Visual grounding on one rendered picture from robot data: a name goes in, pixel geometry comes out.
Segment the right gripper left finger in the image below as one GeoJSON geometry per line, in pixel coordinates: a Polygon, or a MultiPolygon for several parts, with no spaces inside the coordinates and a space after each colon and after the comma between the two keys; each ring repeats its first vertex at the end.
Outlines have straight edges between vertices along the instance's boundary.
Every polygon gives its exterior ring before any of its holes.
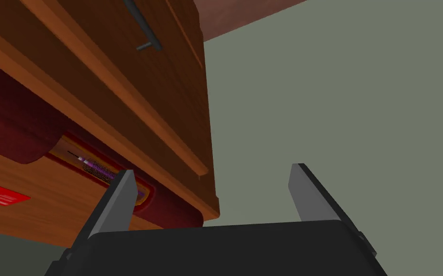
{"type": "Polygon", "coordinates": [[[128,230],[137,196],[134,172],[120,171],[86,220],[71,249],[77,249],[96,233],[128,230]]]}

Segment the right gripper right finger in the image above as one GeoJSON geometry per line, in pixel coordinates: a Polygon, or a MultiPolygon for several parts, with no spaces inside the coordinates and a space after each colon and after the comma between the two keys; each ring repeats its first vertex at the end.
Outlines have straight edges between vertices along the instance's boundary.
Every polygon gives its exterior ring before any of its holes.
{"type": "Polygon", "coordinates": [[[301,221],[340,220],[364,242],[374,257],[377,256],[363,232],[304,163],[292,164],[288,189],[301,221]]]}

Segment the purple speckled stick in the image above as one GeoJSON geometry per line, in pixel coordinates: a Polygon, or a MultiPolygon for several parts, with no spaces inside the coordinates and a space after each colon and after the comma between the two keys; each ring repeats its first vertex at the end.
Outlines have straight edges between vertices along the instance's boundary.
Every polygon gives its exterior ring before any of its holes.
{"type": "MultiPolygon", "coordinates": [[[[94,159],[90,159],[90,158],[86,159],[82,156],[76,155],[73,152],[70,152],[69,150],[67,151],[67,153],[72,155],[74,158],[76,158],[82,164],[83,171],[91,174],[92,176],[98,178],[99,180],[103,181],[106,184],[111,184],[111,182],[118,175],[118,172],[114,172],[114,171],[110,170],[109,168],[98,163],[94,159]]],[[[140,202],[143,202],[144,200],[147,199],[150,192],[147,188],[144,188],[142,186],[138,186],[137,191],[138,191],[137,205],[139,205],[140,202]]]]}

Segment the brown wooden cupboard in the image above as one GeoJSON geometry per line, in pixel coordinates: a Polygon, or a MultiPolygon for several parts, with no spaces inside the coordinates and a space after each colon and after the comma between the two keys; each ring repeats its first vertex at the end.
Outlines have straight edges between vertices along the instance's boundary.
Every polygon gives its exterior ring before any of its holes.
{"type": "Polygon", "coordinates": [[[147,199],[133,230],[220,215],[199,176],[20,0],[0,0],[0,234],[70,247],[108,184],[67,151],[133,170],[147,199]]]}

